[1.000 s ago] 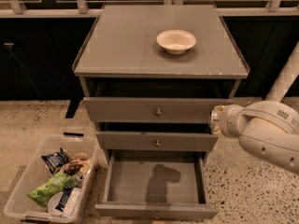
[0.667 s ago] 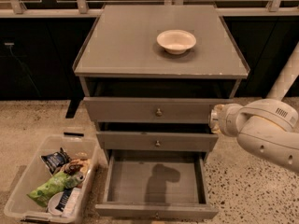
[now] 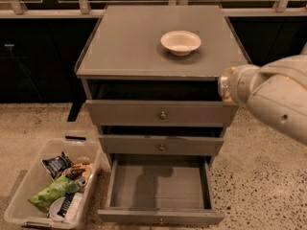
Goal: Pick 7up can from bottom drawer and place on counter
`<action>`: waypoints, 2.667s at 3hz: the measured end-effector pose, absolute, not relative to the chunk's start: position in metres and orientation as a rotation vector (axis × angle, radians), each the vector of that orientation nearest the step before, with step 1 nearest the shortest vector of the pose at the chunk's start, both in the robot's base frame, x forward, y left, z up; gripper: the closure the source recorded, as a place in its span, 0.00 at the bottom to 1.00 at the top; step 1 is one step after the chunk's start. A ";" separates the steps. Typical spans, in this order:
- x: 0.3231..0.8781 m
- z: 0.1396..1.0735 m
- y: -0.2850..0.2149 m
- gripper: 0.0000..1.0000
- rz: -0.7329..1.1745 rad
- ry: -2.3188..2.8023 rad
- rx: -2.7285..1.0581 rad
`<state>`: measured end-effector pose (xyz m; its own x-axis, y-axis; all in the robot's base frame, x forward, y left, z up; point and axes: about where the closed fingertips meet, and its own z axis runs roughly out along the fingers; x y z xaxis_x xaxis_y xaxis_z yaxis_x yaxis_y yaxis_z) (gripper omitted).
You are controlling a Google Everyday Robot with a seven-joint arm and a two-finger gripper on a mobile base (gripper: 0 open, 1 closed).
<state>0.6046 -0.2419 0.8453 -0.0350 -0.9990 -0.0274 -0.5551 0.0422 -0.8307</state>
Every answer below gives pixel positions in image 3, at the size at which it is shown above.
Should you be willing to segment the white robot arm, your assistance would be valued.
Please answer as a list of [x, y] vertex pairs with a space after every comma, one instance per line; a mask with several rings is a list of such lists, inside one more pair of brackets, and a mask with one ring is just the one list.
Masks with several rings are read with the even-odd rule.
[[259, 121], [307, 145], [307, 44], [300, 54], [262, 67], [228, 67], [219, 95], [242, 105]]

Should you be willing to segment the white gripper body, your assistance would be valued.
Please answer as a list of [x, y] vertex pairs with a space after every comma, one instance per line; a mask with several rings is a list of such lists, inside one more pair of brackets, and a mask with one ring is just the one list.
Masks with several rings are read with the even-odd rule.
[[236, 67], [228, 79], [228, 93], [233, 102], [237, 104], [246, 104], [252, 89], [252, 81], [257, 77], [260, 68], [246, 64]]

